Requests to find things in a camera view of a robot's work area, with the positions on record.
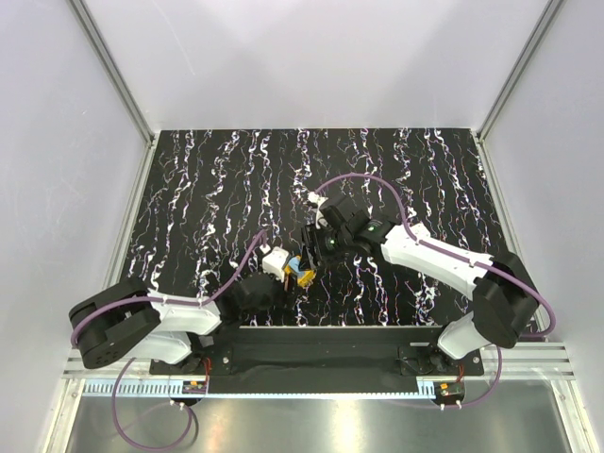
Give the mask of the yellow socket block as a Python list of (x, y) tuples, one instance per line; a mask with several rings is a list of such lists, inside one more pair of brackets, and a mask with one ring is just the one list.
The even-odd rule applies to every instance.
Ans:
[(297, 285), (300, 288), (308, 288), (312, 284), (315, 276), (316, 272), (313, 270), (301, 271), (296, 279)]

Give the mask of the light blue plug adapter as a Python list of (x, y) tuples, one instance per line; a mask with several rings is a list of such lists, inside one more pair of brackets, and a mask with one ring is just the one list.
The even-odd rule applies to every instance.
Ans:
[(288, 260), (285, 272), (287, 274), (296, 275), (297, 277), (304, 276), (305, 271), (300, 268), (300, 258), (298, 256), (291, 257)]

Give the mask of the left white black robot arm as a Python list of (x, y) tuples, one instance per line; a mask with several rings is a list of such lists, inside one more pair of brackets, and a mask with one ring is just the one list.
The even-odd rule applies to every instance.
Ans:
[(306, 276), (290, 265), (254, 273), (214, 300), (162, 294), (129, 277), (71, 308), (72, 346), (87, 369), (130, 357), (191, 374), (203, 364), (203, 348), (223, 341), (248, 317), (284, 306)]

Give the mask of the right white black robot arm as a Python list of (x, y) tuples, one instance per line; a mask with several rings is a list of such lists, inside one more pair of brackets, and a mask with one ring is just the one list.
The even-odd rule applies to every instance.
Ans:
[(347, 195), (311, 193), (308, 203), (315, 218), (302, 229), (302, 269), (358, 254), (435, 278), (471, 300), (471, 312), (448, 323), (428, 351), (437, 373), (453, 372), (484, 346), (515, 347), (539, 307), (527, 268), (510, 251), (462, 250), (432, 238), (423, 224), (406, 228), (386, 215), (370, 217)]

